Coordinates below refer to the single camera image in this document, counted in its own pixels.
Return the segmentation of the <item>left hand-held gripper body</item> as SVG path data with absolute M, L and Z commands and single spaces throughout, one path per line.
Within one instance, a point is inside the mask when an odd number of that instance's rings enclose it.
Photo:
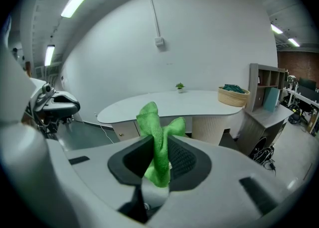
M 30 101 L 28 102 L 24 113 L 34 114 L 34 112 L 40 112 L 47 101 L 55 93 L 55 89 L 46 81 L 30 78 L 35 85 L 35 90 L 31 94 Z

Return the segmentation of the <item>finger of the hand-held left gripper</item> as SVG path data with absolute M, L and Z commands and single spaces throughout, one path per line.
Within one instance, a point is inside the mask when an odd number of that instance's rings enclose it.
M 43 107 L 46 115 L 58 119 L 71 117 L 79 110 L 80 103 L 72 94 L 65 91 L 55 92 Z

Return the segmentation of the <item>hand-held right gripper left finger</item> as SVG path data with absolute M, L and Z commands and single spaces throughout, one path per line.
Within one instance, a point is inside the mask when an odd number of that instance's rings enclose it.
M 153 157 L 152 136 L 67 152 L 71 160 L 86 156 L 72 168 L 89 190 L 86 204 L 93 204 L 98 228 L 155 228 L 148 205 L 150 188 L 144 173 Z

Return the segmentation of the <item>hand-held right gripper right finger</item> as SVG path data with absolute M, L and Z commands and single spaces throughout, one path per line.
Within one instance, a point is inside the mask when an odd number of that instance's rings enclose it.
M 206 179 L 189 191 L 171 192 L 149 221 L 150 228 L 283 228 L 305 186 L 290 188 L 244 154 L 177 137 L 205 152 L 212 163 Z

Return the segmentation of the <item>green cloth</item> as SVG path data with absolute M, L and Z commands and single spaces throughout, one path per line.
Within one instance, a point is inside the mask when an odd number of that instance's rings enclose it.
M 165 188 L 170 182 L 168 159 L 168 136 L 185 136 L 186 122 L 183 117 L 174 119 L 169 125 L 162 127 L 155 102 L 147 103 L 136 116 L 141 136 L 153 136 L 153 158 L 145 177 L 155 186 Z

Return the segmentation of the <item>white curved table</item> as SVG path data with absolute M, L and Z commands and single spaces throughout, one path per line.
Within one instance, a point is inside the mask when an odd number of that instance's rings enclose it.
M 216 91 L 176 91 L 149 93 L 115 102 L 97 116 L 103 124 L 110 124 L 119 140 L 137 137 L 136 116 L 143 106 L 155 102 L 159 117 L 191 117 L 193 139 L 219 145 L 229 116 L 239 113 L 241 107 L 224 104 Z

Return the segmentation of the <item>grey wooden shelf cabinet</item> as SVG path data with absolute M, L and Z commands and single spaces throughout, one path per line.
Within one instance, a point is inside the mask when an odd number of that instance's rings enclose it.
M 244 109 L 245 120 L 237 140 L 240 152 L 247 156 L 260 140 L 264 140 L 264 147 L 272 146 L 293 113 L 280 104 L 284 76 L 284 69 L 250 64 L 250 97 Z

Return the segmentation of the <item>tape roll with green inside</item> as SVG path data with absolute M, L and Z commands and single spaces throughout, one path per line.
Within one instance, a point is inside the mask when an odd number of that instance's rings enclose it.
M 246 93 L 236 93 L 233 91 L 223 90 L 222 87 L 218 88 L 218 100 L 226 105 L 233 107 L 244 107 L 246 106 L 250 92 L 248 90 L 243 89 Z

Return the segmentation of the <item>dark green folded fabric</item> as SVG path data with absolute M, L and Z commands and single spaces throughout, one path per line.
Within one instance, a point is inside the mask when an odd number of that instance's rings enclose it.
M 241 93 L 241 94 L 245 94 L 246 92 L 241 88 L 239 87 L 238 85 L 230 85 L 230 84 L 225 84 L 223 87 L 222 87 L 223 90 L 226 90 L 226 91 L 233 91 L 233 92 L 236 92 L 236 93 Z

